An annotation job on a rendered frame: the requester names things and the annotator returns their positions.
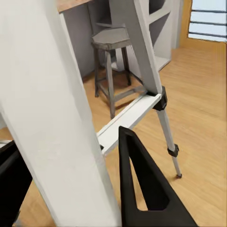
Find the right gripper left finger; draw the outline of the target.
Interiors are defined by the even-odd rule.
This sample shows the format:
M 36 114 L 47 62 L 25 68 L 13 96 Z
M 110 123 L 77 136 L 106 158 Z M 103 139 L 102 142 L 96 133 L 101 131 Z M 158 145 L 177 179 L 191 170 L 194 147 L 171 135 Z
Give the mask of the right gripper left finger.
M 0 227 L 12 227 L 32 179 L 14 140 L 0 148 Z

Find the camera tripod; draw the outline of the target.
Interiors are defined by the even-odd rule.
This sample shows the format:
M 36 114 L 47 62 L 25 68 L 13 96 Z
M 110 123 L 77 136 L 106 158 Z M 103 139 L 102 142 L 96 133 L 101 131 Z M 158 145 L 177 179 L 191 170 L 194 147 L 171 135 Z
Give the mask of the camera tripod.
M 117 3 L 147 90 L 96 134 L 55 0 L 0 0 L 0 114 L 57 227 L 122 227 L 104 158 L 151 109 L 182 178 L 142 0 Z

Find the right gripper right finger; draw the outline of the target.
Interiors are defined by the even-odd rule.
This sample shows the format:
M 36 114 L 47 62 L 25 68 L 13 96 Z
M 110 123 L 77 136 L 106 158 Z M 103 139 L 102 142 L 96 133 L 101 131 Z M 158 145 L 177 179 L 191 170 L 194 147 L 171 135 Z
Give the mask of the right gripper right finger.
M 148 208 L 137 208 L 130 158 Z M 122 227 L 198 227 L 137 134 L 119 127 Z

